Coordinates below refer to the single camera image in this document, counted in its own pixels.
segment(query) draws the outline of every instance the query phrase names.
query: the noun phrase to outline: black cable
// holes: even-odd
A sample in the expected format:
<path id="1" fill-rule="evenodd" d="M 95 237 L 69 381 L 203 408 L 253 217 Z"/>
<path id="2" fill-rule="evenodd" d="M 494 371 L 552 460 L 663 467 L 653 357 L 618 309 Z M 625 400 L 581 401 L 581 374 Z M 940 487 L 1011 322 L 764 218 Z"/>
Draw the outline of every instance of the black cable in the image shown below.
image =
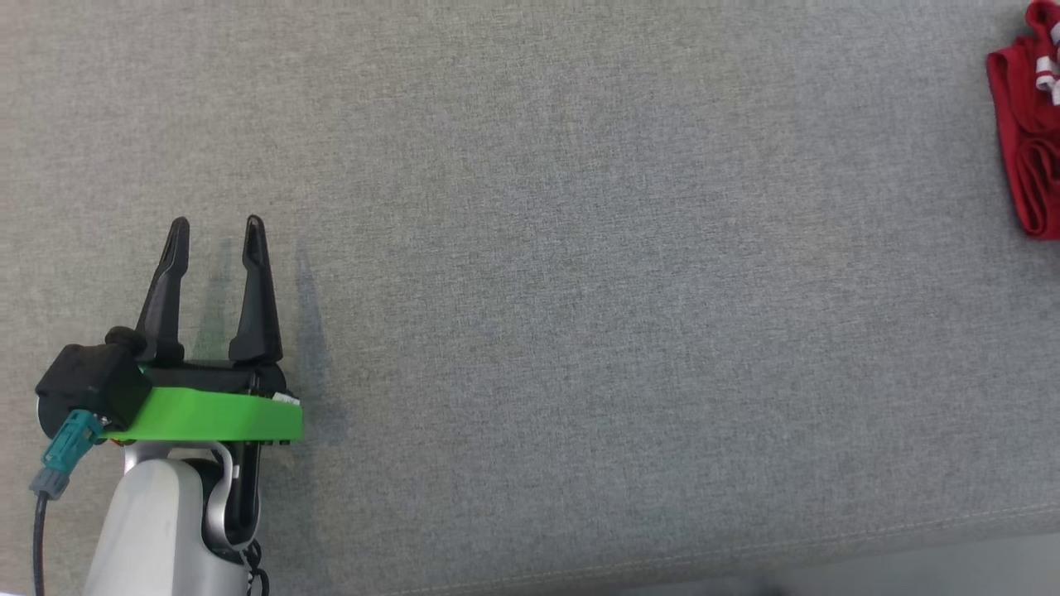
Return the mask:
<path id="1" fill-rule="evenodd" d="M 250 593 L 253 591 L 254 578 L 261 580 L 261 596 L 268 596 L 268 574 L 265 573 L 265 569 L 258 566 L 262 563 L 262 545 L 254 539 L 247 545 L 247 549 L 243 551 L 243 555 L 247 558 L 247 565 L 250 566 L 250 584 L 247 585 L 247 596 L 250 596 Z"/>
<path id="2" fill-rule="evenodd" d="M 45 596 L 45 513 L 48 494 L 37 493 L 37 510 L 33 514 L 33 592 Z"/>

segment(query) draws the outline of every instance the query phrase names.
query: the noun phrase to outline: red cloth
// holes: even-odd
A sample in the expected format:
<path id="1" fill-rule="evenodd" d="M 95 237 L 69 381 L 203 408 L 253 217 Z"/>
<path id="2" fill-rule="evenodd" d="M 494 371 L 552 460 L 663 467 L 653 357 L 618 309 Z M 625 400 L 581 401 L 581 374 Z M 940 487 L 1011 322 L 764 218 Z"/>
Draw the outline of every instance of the red cloth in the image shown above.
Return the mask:
<path id="1" fill-rule="evenodd" d="M 1038 58 L 1057 58 L 1050 33 L 1058 22 L 1060 6 L 1034 2 L 1027 8 L 1027 24 L 1038 37 L 1019 37 L 1011 47 L 987 56 L 1015 212 L 1027 234 L 1038 240 L 1060 240 L 1060 106 L 1036 86 Z"/>

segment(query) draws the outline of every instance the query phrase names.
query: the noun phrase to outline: gray table surface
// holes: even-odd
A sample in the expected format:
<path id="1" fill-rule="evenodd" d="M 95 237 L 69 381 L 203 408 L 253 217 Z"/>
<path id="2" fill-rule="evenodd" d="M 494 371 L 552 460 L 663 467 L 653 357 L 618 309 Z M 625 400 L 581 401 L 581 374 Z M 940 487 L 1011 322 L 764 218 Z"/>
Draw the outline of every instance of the gray table surface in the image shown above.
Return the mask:
<path id="1" fill-rule="evenodd" d="M 1055 596 L 1060 534 L 919 548 L 762 577 L 633 588 L 618 596 Z"/>
<path id="2" fill-rule="evenodd" d="M 1023 7 L 46 7 L 0 18 L 0 590 L 33 386 L 181 333 L 268 228 L 304 442 L 276 594 L 605 590 L 1060 530 L 1060 244 L 1018 228 L 987 52 Z M 120 453 L 49 513 L 84 581 Z"/>

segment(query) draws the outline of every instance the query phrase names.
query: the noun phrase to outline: stitched seam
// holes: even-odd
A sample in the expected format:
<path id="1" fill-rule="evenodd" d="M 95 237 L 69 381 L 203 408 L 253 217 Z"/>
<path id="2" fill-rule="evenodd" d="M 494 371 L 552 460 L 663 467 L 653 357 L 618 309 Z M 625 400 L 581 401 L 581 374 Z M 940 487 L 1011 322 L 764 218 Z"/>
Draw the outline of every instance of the stitched seam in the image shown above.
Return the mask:
<path id="1" fill-rule="evenodd" d="M 712 561 L 741 553 L 765 553 L 770 550 L 784 549 L 791 546 L 800 546 L 800 545 L 813 546 L 813 545 L 824 545 L 829 543 L 845 544 L 851 542 L 879 540 L 882 538 L 888 538 L 891 536 L 904 533 L 914 528 L 921 528 L 925 526 L 942 524 L 946 527 L 956 527 L 968 524 L 987 522 L 996 519 L 1023 518 L 1027 515 L 1049 513 L 1057 510 L 1060 510 L 1060 502 L 1043 503 L 1039 505 L 1027 505 L 1023 507 L 1012 507 L 1008 509 L 994 509 L 990 511 L 982 511 L 978 513 L 967 513 L 965 515 L 958 515 L 955 518 L 944 518 L 941 520 L 932 520 L 928 522 L 915 522 L 911 524 L 901 524 L 897 526 L 872 528 L 853 532 L 835 533 L 835 534 L 829 534 L 810 539 L 783 540 L 783 541 L 768 542 L 762 544 L 749 544 L 732 548 L 713 548 L 709 550 L 700 550 L 685 555 L 673 555 L 670 557 L 641 559 L 637 561 L 611 563 L 606 565 L 594 565 L 578 569 L 565 569 L 559 572 L 545 572 L 538 574 L 511 576 L 492 581 L 450 583 L 446 585 L 418 588 L 412 590 L 402 590 L 398 592 L 384 592 L 384 593 L 377 593 L 375 594 L 375 596 L 407 596 L 411 594 L 425 594 L 425 593 L 447 594 L 449 596 L 456 596 L 458 594 L 467 594 L 471 592 L 476 592 L 487 586 L 494 586 L 498 589 L 513 588 L 518 585 L 543 583 L 546 581 L 550 581 L 553 578 L 559 579 L 567 577 L 585 577 L 585 576 L 593 577 L 593 576 L 608 575 L 613 571 L 617 569 L 626 569 L 626 568 L 635 569 L 648 566 L 670 567 L 684 564 L 692 564 L 694 563 L 694 561 L 692 561 L 693 559 Z"/>

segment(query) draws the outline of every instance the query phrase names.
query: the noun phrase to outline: green mounting plate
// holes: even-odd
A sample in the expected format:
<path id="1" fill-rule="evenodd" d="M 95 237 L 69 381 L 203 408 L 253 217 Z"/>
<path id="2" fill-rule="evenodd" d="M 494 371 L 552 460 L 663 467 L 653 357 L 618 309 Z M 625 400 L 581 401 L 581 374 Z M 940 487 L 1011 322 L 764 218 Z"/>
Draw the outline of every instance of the green mounting plate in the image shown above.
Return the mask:
<path id="1" fill-rule="evenodd" d="M 155 387 L 119 441 L 300 441 L 302 408 L 259 396 Z"/>

